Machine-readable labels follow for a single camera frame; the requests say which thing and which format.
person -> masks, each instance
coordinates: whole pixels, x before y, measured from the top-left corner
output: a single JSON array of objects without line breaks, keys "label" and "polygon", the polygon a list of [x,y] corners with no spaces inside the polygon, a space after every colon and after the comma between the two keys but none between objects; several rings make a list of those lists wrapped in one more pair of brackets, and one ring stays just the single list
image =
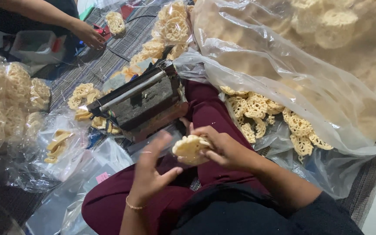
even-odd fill
[{"label": "person", "polygon": [[0,31],[50,30],[56,36],[75,34],[86,45],[102,49],[105,39],[79,19],[74,0],[0,0]]},{"label": "person", "polygon": [[[161,132],[135,166],[92,189],[82,205],[86,223],[100,235],[363,234],[333,198],[298,175],[257,154],[232,122],[218,91],[187,81],[183,119],[205,135],[208,162],[175,166],[158,155],[172,138]],[[201,188],[190,190],[198,177]]]}]

gold bracelet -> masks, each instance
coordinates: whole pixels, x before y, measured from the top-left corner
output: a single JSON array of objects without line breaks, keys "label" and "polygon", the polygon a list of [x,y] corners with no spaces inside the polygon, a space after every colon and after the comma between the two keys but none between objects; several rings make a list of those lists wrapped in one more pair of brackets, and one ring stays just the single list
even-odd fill
[{"label": "gold bracelet", "polygon": [[143,208],[145,208],[146,206],[132,206],[129,204],[129,202],[127,201],[127,199],[129,198],[129,196],[126,197],[126,204],[133,210],[141,210]]}]

maroon pants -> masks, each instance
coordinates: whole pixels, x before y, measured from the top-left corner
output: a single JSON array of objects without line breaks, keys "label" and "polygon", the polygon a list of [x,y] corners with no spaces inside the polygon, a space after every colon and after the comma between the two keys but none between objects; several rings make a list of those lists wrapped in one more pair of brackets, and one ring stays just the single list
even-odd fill
[{"label": "maroon pants", "polygon": [[[252,149],[243,134],[233,124],[226,106],[217,97],[218,91],[209,84],[187,81],[185,96],[189,102],[187,119],[194,128],[212,126],[219,133],[227,133],[243,146]],[[165,156],[157,165],[160,174],[176,166],[173,156]],[[213,184],[248,184],[263,194],[268,191],[249,173],[230,171],[213,161],[186,169],[169,186],[155,195],[145,208],[152,234],[169,234],[178,221],[178,211],[196,192],[189,189],[198,176],[201,189]],[[85,197],[82,217],[100,235],[118,235],[123,219],[125,199],[133,184],[134,165],[106,179]]]}]

plastic container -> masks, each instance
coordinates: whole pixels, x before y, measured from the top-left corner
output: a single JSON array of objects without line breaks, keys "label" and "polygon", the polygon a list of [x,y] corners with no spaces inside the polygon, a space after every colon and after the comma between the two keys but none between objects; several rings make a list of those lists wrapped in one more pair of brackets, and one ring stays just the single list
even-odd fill
[{"label": "plastic container", "polygon": [[11,53],[38,64],[56,64],[65,54],[65,36],[56,38],[52,31],[25,30],[17,33]]}]

pink label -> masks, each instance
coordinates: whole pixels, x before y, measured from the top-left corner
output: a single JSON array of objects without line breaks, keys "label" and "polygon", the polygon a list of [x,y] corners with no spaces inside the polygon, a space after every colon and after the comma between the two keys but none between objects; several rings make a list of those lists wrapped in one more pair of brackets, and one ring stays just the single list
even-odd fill
[{"label": "pink label", "polygon": [[100,174],[99,176],[95,177],[95,179],[97,179],[98,184],[100,184],[102,181],[108,179],[108,174],[107,172],[104,172]]}]

